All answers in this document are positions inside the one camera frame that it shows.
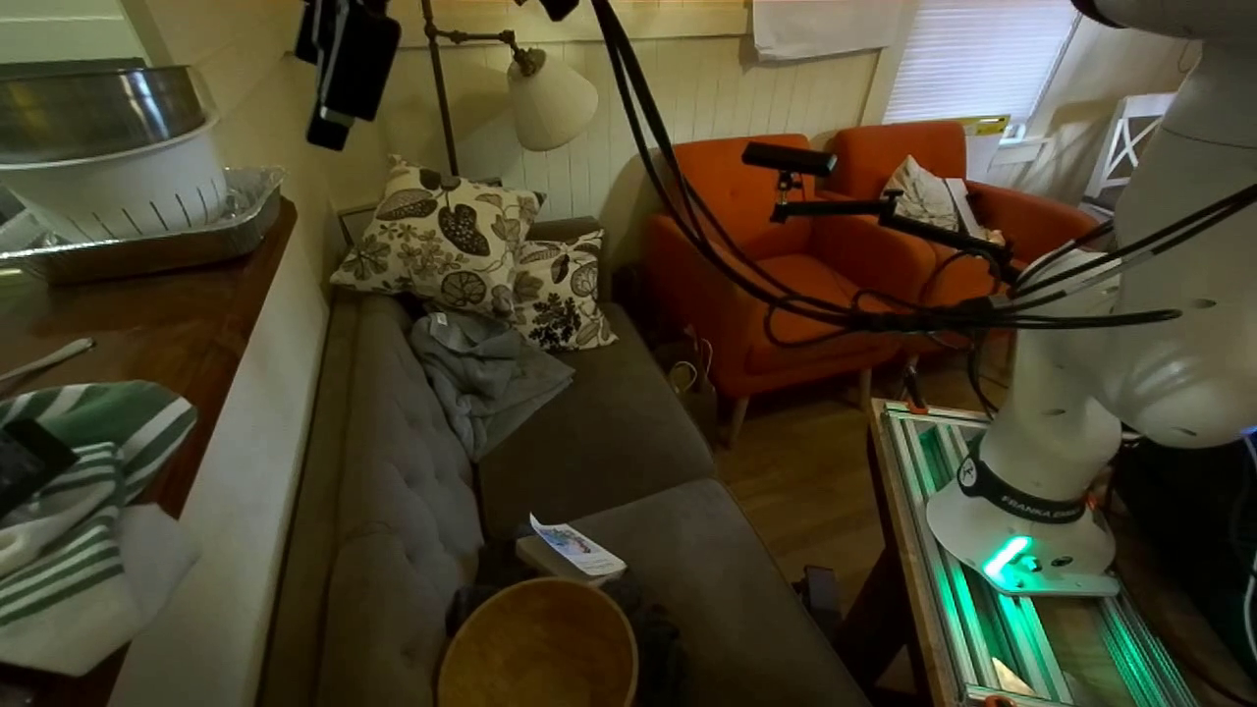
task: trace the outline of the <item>floor lamp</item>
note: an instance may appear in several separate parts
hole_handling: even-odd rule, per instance
[[[450,134],[450,112],[449,112],[439,40],[449,40],[449,43],[491,40],[491,43],[509,45],[508,87],[509,87],[516,134],[520,134],[520,146],[528,146],[528,147],[543,154],[543,147],[566,146],[573,134],[580,134],[580,127],[597,110],[597,91],[584,73],[576,73],[566,64],[546,57],[546,52],[520,45],[516,32],[444,32],[431,20],[431,0],[425,0],[425,40],[429,40],[429,56],[431,56],[431,87],[435,87],[435,106],[439,106],[444,159],[449,159],[450,175],[461,174],[461,147],[456,147],[456,134]]]

